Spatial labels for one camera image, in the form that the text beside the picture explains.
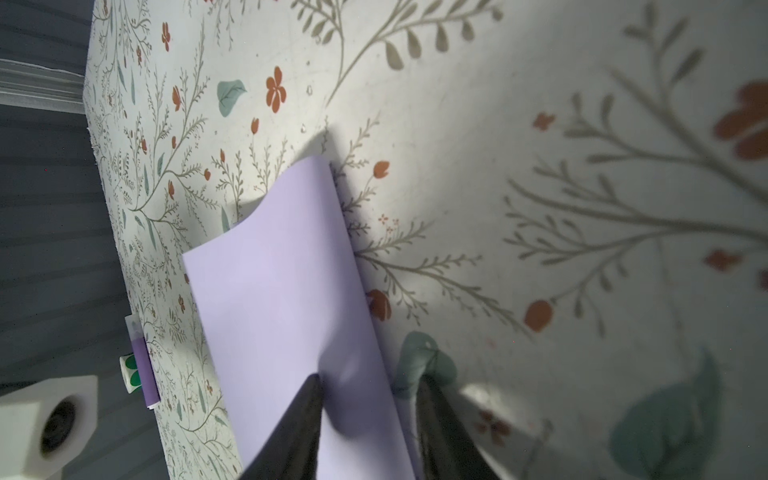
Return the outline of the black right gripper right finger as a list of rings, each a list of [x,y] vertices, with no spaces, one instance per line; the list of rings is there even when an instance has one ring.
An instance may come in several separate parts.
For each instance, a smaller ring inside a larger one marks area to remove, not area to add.
[[[419,380],[415,409],[425,479],[499,480],[431,376]]]

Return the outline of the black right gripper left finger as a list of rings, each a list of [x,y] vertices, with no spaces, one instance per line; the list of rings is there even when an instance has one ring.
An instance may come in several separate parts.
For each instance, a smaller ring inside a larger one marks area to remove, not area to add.
[[[323,403],[321,377],[311,374],[240,479],[315,480]]]

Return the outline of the light lavender paper sheet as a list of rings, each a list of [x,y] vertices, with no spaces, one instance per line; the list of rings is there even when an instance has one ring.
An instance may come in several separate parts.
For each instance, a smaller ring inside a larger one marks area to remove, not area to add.
[[[183,261],[244,464],[318,374],[318,477],[413,477],[325,159],[289,167],[250,216]]]

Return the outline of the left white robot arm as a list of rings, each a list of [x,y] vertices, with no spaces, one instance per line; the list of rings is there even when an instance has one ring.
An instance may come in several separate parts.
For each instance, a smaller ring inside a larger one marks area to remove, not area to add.
[[[60,479],[94,434],[94,375],[1,385],[1,477]]]

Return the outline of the green dot sticker roll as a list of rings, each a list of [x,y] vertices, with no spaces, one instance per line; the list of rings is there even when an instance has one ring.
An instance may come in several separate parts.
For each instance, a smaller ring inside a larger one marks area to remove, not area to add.
[[[135,356],[133,354],[120,356],[119,366],[126,391],[131,394],[138,390],[142,383]]]

